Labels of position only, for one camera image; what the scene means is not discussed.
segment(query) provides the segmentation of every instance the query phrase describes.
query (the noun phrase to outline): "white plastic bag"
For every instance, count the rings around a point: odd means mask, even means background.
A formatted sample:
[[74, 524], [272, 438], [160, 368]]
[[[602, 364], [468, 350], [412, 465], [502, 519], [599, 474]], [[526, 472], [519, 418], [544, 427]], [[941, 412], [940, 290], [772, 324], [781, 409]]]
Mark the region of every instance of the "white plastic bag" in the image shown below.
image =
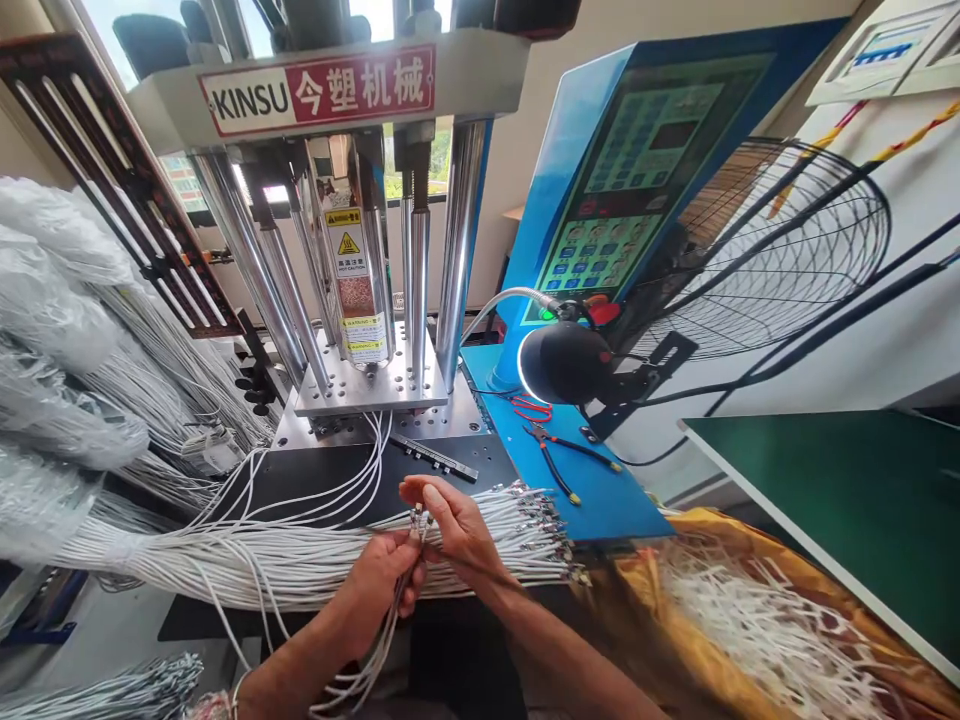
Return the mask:
[[34, 238], [4, 226], [0, 327], [74, 374], [97, 369], [116, 345], [100, 303], [74, 292]]
[[90, 513], [102, 480], [0, 440], [0, 557], [47, 564]]
[[68, 386], [49, 357], [0, 332], [0, 430], [93, 470], [115, 470], [150, 446], [147, 424]]
[[36, 238], [57, 267], [80, 282], [134, 282], [129, 256], [109, 226], [86, 216], [71, 193], [27, 178], [0, 178], [0, 223]]

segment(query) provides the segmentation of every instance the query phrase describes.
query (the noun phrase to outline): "black lamp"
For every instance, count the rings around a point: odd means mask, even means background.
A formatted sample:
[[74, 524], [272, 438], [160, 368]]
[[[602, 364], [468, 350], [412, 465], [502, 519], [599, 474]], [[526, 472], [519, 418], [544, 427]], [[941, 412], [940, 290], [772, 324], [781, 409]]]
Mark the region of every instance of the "black lamp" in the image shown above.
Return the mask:
[[534, 330], [520, 343], [520, 382], [538, 400], [581, 405], [613, 374], [613, 354], [600, 333], [570, 320]]

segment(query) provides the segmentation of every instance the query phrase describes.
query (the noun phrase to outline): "pliers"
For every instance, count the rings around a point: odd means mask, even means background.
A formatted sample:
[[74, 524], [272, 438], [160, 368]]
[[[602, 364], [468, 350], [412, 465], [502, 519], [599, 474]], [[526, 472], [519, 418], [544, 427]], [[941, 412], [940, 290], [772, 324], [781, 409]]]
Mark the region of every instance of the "pliers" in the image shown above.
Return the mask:
[[536, 422], [530, 423], [531, 427], [523, 426], [523, 429], [528, 433], [533, 435], [534, 439], [540, 443], [540, 449], [543, 451], [543, 459], [547, 461], [547, 467], [550, 468], [550, 472], [553, 473], [553, 478], [557, 481], [557, 485], [560, 486], [560, 489], [563, 490], [563, 494], [567, 496], [567, 499], [570, 500], [574, 505], [580, 504], [580, 498], [577, 496], [573, 490], [570, 489], [570, 486], [564, 482], [563, 478], [560, 476], [560, 471], [557, 469], [557, 466], [553, 462], [553, 458], [550, 457], [550, 450], [547, 449], [547, 441], [557, 443], [557, 445], [563, 445], [568, 447], [571, 450], [576, 450], [577, 452], [583, 453], [584, 455], [589, 455], [594, 460], [597, 460], [614, 472], [622, 472], [623, 466], [619, 463], [613, 462], [610, 458], [606, 458], [598, 452], [591, 450], [590, 448], [585, 448], [582, 445], [577, 445], [572, 443], [569, 440], [564, 440], [563, 438], [558, 438], [554, 435], [548, 433], [543, 425]]

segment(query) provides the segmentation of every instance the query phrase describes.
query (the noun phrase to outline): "red sign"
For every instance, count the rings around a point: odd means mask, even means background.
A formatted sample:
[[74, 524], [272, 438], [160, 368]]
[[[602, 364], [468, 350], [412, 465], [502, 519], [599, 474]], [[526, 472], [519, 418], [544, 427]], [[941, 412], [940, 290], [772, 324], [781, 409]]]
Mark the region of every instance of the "red sign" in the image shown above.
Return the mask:
[[222, 137], [430, 111], [436, 48], [346, 55], [199, 78]]

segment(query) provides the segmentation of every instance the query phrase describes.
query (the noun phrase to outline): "human hand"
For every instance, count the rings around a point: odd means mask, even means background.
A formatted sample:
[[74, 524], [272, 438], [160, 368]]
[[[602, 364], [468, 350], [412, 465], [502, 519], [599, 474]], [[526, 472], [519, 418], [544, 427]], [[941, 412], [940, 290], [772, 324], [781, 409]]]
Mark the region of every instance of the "human hand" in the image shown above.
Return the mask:
[[[430, 511], [443, 536], [444, 556], [477, 595], [482, 596], [498, 579], [513, 579], [480, 508], [469, 495], [434, 475], [407, 475], [400, 483], [400, 497], [410, 505], [423, 503]], [[425, 548], [424, 556], [434, 563], [445, 559], [430, 547]]]
[[336, 619], [343, 631], [341, 642], [348, 659], [363, 657], [393, 605], [397, 580], [413, 568], [410, 582], [400, 598], [399, 615], [409, 617], [427, 577], [420, 557], [420, 539], [406, 530], [378, 533], [370, 538], [347, 579], [321, 611]]

